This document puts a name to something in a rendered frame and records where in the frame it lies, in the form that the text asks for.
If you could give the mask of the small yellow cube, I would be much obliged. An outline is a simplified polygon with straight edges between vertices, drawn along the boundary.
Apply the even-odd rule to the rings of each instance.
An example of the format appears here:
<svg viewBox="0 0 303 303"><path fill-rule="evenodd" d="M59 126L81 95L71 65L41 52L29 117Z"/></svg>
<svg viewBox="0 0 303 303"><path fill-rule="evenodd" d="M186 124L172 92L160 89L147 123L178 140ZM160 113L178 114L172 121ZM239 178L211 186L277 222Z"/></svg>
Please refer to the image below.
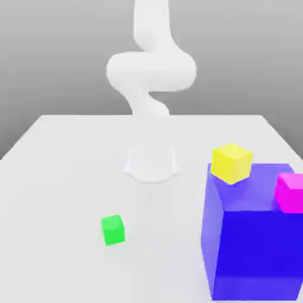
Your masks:
<svg viewBox="0 0 303 303"><path fill-rule="evenodd" d="M253 152L234 143L212 152L211 173L229 185L250 177Z"/></svg>

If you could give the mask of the small green cube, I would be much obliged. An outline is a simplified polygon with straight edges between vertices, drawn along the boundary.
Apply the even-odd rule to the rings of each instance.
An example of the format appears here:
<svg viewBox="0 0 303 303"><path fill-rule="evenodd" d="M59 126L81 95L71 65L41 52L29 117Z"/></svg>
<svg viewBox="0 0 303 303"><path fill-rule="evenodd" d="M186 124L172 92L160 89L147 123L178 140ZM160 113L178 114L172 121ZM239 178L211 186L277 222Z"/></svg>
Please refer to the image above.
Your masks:
<svg viewBox="0 0 303 303"><path fill-rule="evenodd" d="M101 228L106 246L125 241L124 223L120 215L101 218Z"/></svg>

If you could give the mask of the small magenta cube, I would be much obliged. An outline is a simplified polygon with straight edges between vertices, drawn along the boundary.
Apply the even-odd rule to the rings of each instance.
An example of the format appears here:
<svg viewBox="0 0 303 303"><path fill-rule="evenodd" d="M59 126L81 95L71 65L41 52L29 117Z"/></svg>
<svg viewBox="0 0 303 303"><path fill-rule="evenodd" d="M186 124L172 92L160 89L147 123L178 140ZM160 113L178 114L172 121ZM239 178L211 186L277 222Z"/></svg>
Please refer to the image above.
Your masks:
<svg viewBox="0 0 303 303"><path fill-rule="evenodd" d="M303 173L279 174L275 200L282 212L303 214Z"/></svg>

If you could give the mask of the large blue box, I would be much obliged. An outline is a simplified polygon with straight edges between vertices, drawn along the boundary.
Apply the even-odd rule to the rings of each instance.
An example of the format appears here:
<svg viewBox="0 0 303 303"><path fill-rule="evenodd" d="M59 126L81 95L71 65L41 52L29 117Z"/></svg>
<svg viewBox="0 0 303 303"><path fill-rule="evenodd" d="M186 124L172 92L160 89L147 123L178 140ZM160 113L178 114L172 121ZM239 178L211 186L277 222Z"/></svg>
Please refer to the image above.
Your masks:
<svg viewBox="0 0 303 303"><path fill-rule="evenodd" d="M303 284L303 214L274 199L286 163L255 163L228 185L207 173L201 249L215 301L294 301Z"/></svg>

